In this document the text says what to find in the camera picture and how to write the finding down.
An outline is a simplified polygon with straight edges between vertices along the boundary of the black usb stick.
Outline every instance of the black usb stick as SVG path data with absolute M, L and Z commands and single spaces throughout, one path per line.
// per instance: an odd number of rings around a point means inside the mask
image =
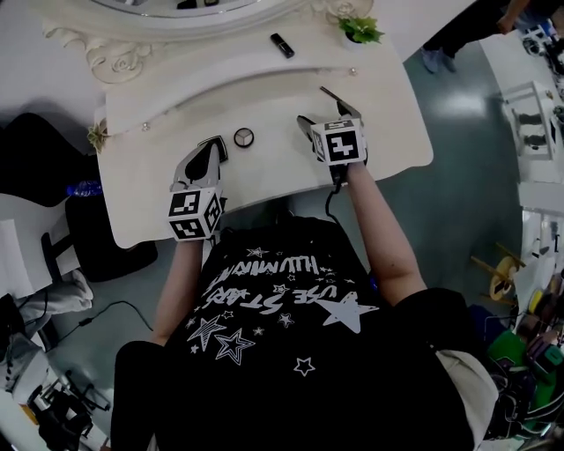
M 292 48 L 288 45 L 286 41 L 282 39 L 278 33 L 274 33 L 271 35 L 271 41 L 274 42 L 274 45 L 280 49 L 280 51 L 284 54 L 286 58 L 292 58 L 295 55 Z

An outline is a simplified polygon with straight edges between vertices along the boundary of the green plant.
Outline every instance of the green plant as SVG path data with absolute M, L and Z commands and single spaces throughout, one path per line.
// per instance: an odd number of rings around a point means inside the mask
M 380 38 L 384 35 L 376 28 L 375 18 L 340 18 L 338 27 L 349 39 L 360 44 L 380 42 Z

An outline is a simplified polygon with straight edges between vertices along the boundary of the cable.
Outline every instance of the cable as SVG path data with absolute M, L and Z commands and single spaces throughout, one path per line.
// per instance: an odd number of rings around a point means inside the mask
M 329 211 L 329 205 L 331 203 L 331 198 L 333 197 L 333 195 L 338 194 L 338 192 L 341 189 L 341 181 L 339 181 L 337 183 L 337 186 L 335 187 L 335 189 L 333 189 L 329 195 L 327 196 L 327 200 L 325 201 L 325 214 L 327 215 L 328 218 L 333 219 L 333 221 L 335 222 L 335 224 L 337 224 L 339 227 L 341 227 L 341 229 L 343 229 L 343 226 L 341 225 L 340 222 L 338 222 L 338 219 L 331 214 L 331 212 Z
M 147 322 L 147 320 L 145 319 L 145 317 L 143 316 L 143 314 L 141 314 L 141 312 L 139 311 L 139 309 L 137 307 L 135 307 L 133 304 L 129 303 L 127 300 L 117 300 L 116 302 L 112 302 L 111 304 L 108 304 L 107 306 L 105 306 L 103 309 L 101 309 L 97 314 L 95 314 L 93 317 L 91 318 L 86 318 L 84 320 L 82 320 L 81 322 L 78 323 L 77 326 L 75 326 L 69 333 L 63 335 L 59 341 L 57 342 L 57 345 L 59 345 L 65 338 L 67 338 L 68 336 L 72 335 L 74 333 L 75 330 L 77 330 L 78 328 L 82 328 L 84 326 L 87 326 L 88 324 L 90 324 L 92 321 L 94 321 L 96 318 L 98 318 L 101 314 L 103 314 L 104 312 L 106 312 L 110 307 L 112 306 L 117 306 L 118 304 L 126 304 L 128 306 L 130 306 L 131 308 L 133 308 L 137 314 L 139 315 L 139 318 L 141 318 L 141 321 L 145 324 L 145 326 L 152 332 L 152 327 L 149 325 L 149 322 Z

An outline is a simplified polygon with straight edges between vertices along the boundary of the yellow spool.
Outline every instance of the yellow spool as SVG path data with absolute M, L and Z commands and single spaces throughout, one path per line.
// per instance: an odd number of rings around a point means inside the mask
M 543 292 L 541 290 L 536 290 L 531 297 L 531 302 L 529 303 L 529 312 L 532 314 L 535 313 L 541 299 L 543 299 Z

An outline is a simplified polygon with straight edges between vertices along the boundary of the wooden stick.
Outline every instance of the wooden stick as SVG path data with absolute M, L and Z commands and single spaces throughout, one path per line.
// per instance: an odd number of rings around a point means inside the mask
M 515 255 L 513 252 L 511 252 L 509 249 L 507 249 L 505 246 L 503 246 L 502 244 L 496 242 L 495 246 L 497 246 L 499 249 L 501 249 L 503 252 L 505 252 L 507 255 L 509 255 L 513 260 L 515 260 L 515 262 L 519 265 L 519 266 L 527 266 L 523 260 L 521 260 L 517 255 Z
M 501 274 L 496 268 L 492 268 L 489 264 L 482 262 L 481 260 L 479 260 L 478 258 L 476 258 L 473 255 L 471 255 L 470 259 L 473 262 L 475 262 L 483 270 L 486 270 L 487 272 L 494 274 L 495 276 L 499 277 L 504 282 L 514 286 L 513 280 L 511 280 L 509 277 L 505 276 L 504 274 Z

